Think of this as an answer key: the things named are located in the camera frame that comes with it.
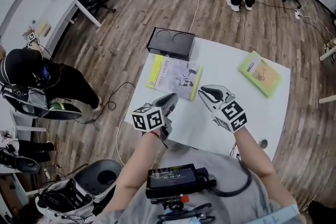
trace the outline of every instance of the yellow book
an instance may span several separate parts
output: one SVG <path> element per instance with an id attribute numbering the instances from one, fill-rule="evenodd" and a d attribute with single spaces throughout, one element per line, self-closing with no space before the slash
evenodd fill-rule
<path id="1" fill-rule="evenodd" d="M 267 98 L 272 97 L 281 82 L 281 75 L 255 51 L 251 52 L 239 71 Z"/>
<path id="2" fill-rule="evenodd" d="M 193 100 L 201 72 L 202 67 L 196 63 L 155 55 L 147 87 Z"/>

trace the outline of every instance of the table leg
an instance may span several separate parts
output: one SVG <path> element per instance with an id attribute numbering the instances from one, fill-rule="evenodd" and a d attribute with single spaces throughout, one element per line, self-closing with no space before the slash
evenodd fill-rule
<path id="1" fill-rule="evenodd" d="M 336 52 L 336 46 L 328 50 L 325 54 L 320 56 L 320 61 L 326 60 L 329 56 Z"/>
<path id="2" fill-rule="evenodd" d="M 336 101 L 336 95 L 319 99 L 319 104 L 329 103 L 332 101 Z"/>
<path id="3" fill-rule="evenodd" d="M 94 18 L 94 16 L 91 14 L 91 13 L 89 13 L 89 11 L 78 1 L 78 0 L 76 0 L 75 1 L 75 5 L 85 14 L 85 16 L 86 17 L 88 17 L 90 20 L 91 20 L 91 22 L 93 22 L 98 28 L 100 28 L 101 27 L 101 24 L 100 24 L 100 22 L 98 22 L 97 20 L 96 20 L 96 18 Z"/>

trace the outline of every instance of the sneaker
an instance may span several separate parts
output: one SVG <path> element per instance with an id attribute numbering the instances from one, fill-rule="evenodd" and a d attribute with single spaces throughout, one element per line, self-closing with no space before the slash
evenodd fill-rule
<path id="1" fill-rule="evenodd" d="M 244 3 L 245 3 L 245 9 L 250 12 L 252 10 L 252 7 L 247 6 L 245 0 L 244 0 Z"/>
<path id="2" fill-rule="evenodd" d="M 98 104 L 97 108 L 93 109 L 94 113 L 98 113 L 98 112 L 101 111 L 101 104 L 103 103 L 103 101 L 101 100 L 100 96 L 98 96 L 98 99 L 99 99 L 99 104 Z"/>
<path id="3" fill-rule="evenodd" d="M 245 4 L 245 9 L 248 10 L 248 11 L 251 11 L 252 10 L 252 7 L 249 7 Z"/>
<path id="4" fill-rule="evenodd" d="M 239 11 L 239 6 L 237 5 L 232 5 L 231 0 L 226 0 L 226 3 L 230 6 L 230 8 L 234 11 L 234 12 L 238 12 Z"/>

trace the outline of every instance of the black device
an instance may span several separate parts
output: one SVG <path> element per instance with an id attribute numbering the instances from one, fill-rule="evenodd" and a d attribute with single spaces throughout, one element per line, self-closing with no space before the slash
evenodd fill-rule
<path id="1" fill-rule="evenodd" d="M 147 49 L 153 54 L 189 61 L 195 34 L 154 27 Z"/>
<path id="2" fill-rule="evenodd" d="M 195 169 L 193 164 L 148 171 L 146 196 L 152 204 L 174 200 L 216 186 L 216 180 L 207 180 L 206 168 Z"/>

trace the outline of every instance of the black cable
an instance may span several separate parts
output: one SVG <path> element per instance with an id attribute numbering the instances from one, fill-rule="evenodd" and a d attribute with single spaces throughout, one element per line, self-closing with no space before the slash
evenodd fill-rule
<path id="1" fill-rule="evenodd" d="M 238 189 L 238 190 L 235 190 L 235 191 L 229 191 L 229 192 L 225 192 L 225 191 L 220 191 L 218 189 L 216 189 L 215 187 L 211 188 L 211 189 L 208 189 L 208 191 L 216 196 L 220 196 L 220 197 L 233 197 L 233 196 L 236 196 L 240 193 L 242 193 L 245 189 L 247 189 L 251 183 L 252 183 L 252 174 L 250 172 L 250 170 L 245 167 L 244 164 L 242 164 L 242 162 L 239 161 L 239 164 L 241 166 L 241 168 L 243 169 L 243 171 L 245 172 L 245 174 L 247 175 L 247 181 L 245 183 L 245 185 Z"/>
<path id="2" fill-rule="evenodd" d="M 287 8 L 287 7 L 280 7 L 280 6 L 272 6 L 272 5 L 268 5 L 268 4 L 259 2 L 259 1 L 256 1 L 256 2 L 257 2 L 257 3 L 260 3 L 260 4 L 263 4 L 263 5 L 265 5 L 265 6 L 268 6 L 268 7 L 273 7 L 273 8 L 284 8 L 284 9 L 292 9 L 292 10 L 296 10 L 296 8 Z"/>
<path id="3" fill-rule="evenodd" d="M 115 110 L 116 108 L 117 108 L 117 104 L 114 102 L 114 101 L 111 101 L 111 98 L 112 98 L 112 96 L 117 92 L 117 91 L 119 91 L 120 90 L 120 88 L 122 87 L 122 86 L 124 86 L 125 84 L 130 84 L 130 85 L 132 85 L 134 88 L 135 88 L 135 85 L 132 83 L 132 82 L 129 82 L 129 81 L 126 81 L 126 82 L 124 82 L 122 85 L 120 85 L 114 92 L 112 92 L 111 94 L 110 94 L 110 97 L 109 97 L 109 100 L 106 102 L 106 104 L 103 106 L 103 108 L 102 108 L 102 110 L 100 111 L 100 113 L 99 113 L 99 115 L 95 118 L 95 119 L 92 119 L 92 120 L 89 120 L 89 121 L 85 121 L 85 122 L 80 122 L 80 121 L 77 121 L 77 120 L 75 120 L 75 121 L 77 121 L 77 122 L 79 122 L 79 123 L 81 123 L 81 124 L 91 124 L 91 123 L 94 123 L 101 115 L 102 115 L 102 113 L 104 112 L 104 109 L 106 108 L 106 106 L 109 108 L 109 110 L 111 110 L 111 111 L 113 111 L 113 110 Z"/>

